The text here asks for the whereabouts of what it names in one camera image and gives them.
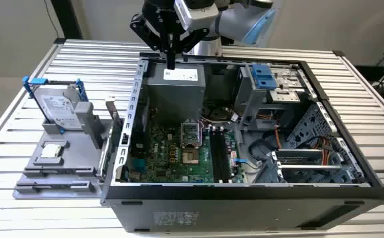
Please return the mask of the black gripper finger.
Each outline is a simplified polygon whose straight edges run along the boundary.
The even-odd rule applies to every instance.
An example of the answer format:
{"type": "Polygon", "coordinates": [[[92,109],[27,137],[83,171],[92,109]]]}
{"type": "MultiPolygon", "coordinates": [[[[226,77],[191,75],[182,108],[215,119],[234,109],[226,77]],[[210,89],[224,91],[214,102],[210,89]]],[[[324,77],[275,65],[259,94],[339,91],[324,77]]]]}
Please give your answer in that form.
{"type": "Polygon", "coordinates": [[[190,32],[190,34],[180,39],[180,34],[174,34],[171,40],[171,70],[175,69],[176,54],[182,52],[188,52],[195,45],[204,39],[208,35],[210,29],[203,28],[190,32]]]}
{"type": "Polygon", "coordinates": [[[164,32],[166,29],[163,28],[160,35],[158,35],[148,27],[147,19],[142,14],[134,15],[130,26],[152,50],[159,50],[160,53],[166,54],[167,69],[172,69],[172,49],[168,34],[164,32]]]}

